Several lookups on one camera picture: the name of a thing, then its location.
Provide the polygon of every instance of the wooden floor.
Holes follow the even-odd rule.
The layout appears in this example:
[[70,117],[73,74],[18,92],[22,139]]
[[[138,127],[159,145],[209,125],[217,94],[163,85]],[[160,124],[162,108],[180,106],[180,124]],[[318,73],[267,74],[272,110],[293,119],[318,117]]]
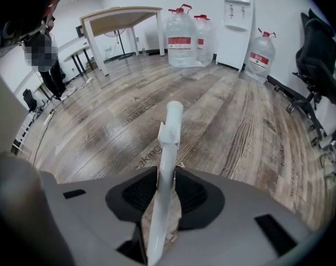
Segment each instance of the wooden floor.
[[[270,84],[210,64],[175,68],[167,57],[140,56],[106,64],[93,81],[56,108],[35,159],[59,183],[90,180],[145,166],[159,166],[157,140],[171,100],[184,106],[178,163],[254,185],[270,194],[310,229],[327,222],[335,206],[335,183],[324,180],[320,151],[310,145],[310,122]],[[31,126],[27,144],[36,149],[44,119]],[[173,205],[167,244],[176,238],[179,201]],[[143,218],[147,238],[152,205]]]

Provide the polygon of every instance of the black pants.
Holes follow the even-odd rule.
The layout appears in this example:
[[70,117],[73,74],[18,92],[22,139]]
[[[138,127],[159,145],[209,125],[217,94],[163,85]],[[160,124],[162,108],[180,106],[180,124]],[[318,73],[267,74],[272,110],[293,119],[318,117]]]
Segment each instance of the black pants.
[[66,86],[62,82],[61,68],[58,60],[52,66],[50,72],[40,72],[45,86],[53,93],[54,96],[60,97],[65,91]]

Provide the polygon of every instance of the small chair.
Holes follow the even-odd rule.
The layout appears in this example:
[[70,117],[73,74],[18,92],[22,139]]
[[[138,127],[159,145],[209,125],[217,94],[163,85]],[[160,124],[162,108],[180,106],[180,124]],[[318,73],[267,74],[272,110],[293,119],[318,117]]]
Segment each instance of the small chair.
[[314,110],[320,103],[322,96],[326,96],[336,105],[336,81],[333,78],[336,61],[336,42],[334,41],[334,31],[332,28],[319,19],[311,9],[309,16],[301,13],[304,29],[304,45],[296,54],[296,64],[298,72],[293,75],[299,77],[307,84],[311,92],[308,97],[304,97],[294,90],[280,85],[275,86],[275,90],[282,89],[285,93],[294,96],[291,104],[287,107],[287,112],[292,113],[295,106],[299,106],[313,122],[312,128],[316,129],[318,137],[312,143],[316,145],[323,137],[321,125],[316,118]]

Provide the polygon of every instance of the large plastic water jug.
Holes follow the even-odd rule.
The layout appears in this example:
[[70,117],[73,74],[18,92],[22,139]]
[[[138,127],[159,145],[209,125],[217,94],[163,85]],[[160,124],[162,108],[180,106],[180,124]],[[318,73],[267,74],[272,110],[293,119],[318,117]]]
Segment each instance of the large plastic water jug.
[[173,15],[168,19],[166,35],[168,41],[169,64],[176,67],[192,67],[196,64],[197,35],[194,21],[184,13],[183,4],[176,10],[169,9]]
[[194,18],[197,29],[197,61],[207,66],[213,59],[215,28],[206,15]]
[[262,33],[262,36],[251,41],[250,55],[245,66],[245,73],[249,77],[264,83],[276,55],[275,46],[271,41],[271,35],[273,34],[276,37],[276,34],[262,32],[261,29],[258,30]]

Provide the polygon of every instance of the black bag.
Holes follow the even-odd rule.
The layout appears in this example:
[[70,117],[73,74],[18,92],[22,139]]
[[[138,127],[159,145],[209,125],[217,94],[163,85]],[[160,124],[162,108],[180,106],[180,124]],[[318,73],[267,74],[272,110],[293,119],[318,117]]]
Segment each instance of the black bag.
[[37,106],[37,101],[33,98],[31,91],[28,89],[24,90],[23,97],[29,107],[29,111],[34,111]]

